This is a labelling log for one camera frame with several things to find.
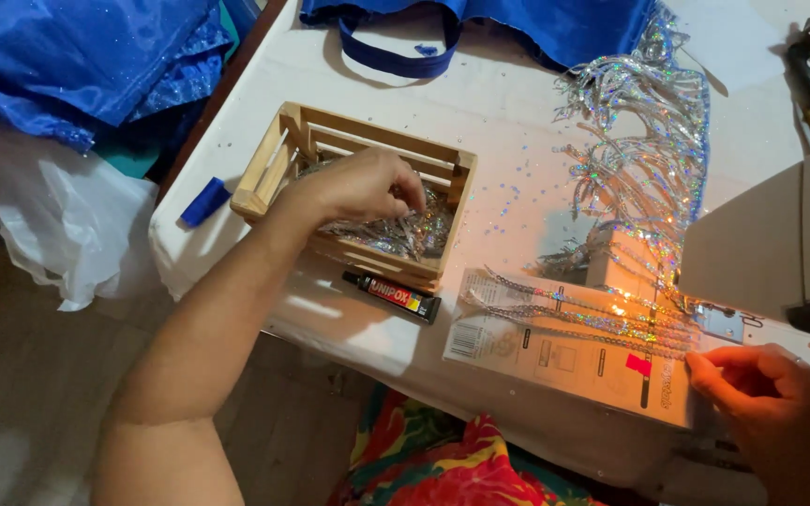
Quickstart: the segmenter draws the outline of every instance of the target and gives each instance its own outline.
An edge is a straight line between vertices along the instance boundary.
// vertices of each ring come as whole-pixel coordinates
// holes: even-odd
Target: blue bag handle
[[[367,67],[416,79],[436,77],[445,72],[449,68],[452,56],[456,54],[458,38],[461,36],[461,22],[453,13],[445,12],[443,14],[445,52],[431,57],[409,58],[355,40],[352,33],[357,27],[357,19],[346,16],[339,18],[339,37],[342,39],[343,52]]]

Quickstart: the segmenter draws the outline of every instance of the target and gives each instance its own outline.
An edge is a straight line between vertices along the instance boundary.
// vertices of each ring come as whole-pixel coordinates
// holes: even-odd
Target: sewing machine
[[[679,286],[810,333],[810,156],[693,223]]]

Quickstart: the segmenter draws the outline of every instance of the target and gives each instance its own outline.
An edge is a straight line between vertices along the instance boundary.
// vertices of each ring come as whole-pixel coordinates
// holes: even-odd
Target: wooden floor
[[[3,265],[0,504],[87,504],[87,473],[112,391],[174,303],[156,293],[58,313],[57,293]],[[347,467],[373,385],[260,336],[216,418],[246,503],[323,503]]]

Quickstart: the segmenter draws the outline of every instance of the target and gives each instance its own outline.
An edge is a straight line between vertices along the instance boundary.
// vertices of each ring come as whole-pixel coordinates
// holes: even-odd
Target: wooden crate
[[[477,167],[477,155],[473,153],[286,102],[249,161],[231,198],[231,209],[247,222],[254,223],[264,216],[276,195],[302,168],[315,161],[373,146],[393,150],[435,190],[447,194],[446,201],[455,212],[455,220],[442,258],[420,262],[402,259],[325,232],[316,232],[309,240],[309,247],[407,286],[434,292],[455,243],[455,227],[465,211],[465,196]]]

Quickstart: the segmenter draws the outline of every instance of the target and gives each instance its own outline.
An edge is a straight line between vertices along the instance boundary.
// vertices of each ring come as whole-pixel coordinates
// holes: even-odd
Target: white tablecloth
[[[469,23],[445,75],[429,82],[383,75],[341,56],[334,30],[301,28],[297,4],[286,5],[152,218],[152,246],[174,297],[186,293],[248,231],[226,206],[193,231],[177,226],[180,213],[212,176],[232,191],[283,101],[473,151],[479,156],[474,200],[458,224],[459,246],[445,268],[444,304],[435,325],[423,326],[361,296],[340,279],[342,266],[306,252],[265,329],[457,416],[489,411],[510,441],[604,482],[683,503],[761,500],[752,476],[674,456],[673,449],[689,437],[681,431],[441,360],[465,266],[517,272],[538,255],[555,252],[565,239],[584,238],[590,228],[588,219],[570,220],[570,161],[552,147],[592,139],[571,123],[553,123],[553,109],[564,103],[553,89],[555,74],[511,39]],[[784,33],[791,22],[810,16],[810,6],[792,0],[759,0],[756,7]],[[403,54],[418,42],[433,41],[433,35],[415,40],[420,37],[407,25],[358,36]],[[403,33],[410,36],[402,38]],[[681,62],[695,66],[689,59]],[[705,211],[802,159],[782,76],[729,98],[714,94],[711,111]],[[510,210],[502,215],[505,207]],[[781,330],[770,335],[810,362],[807,339]]]

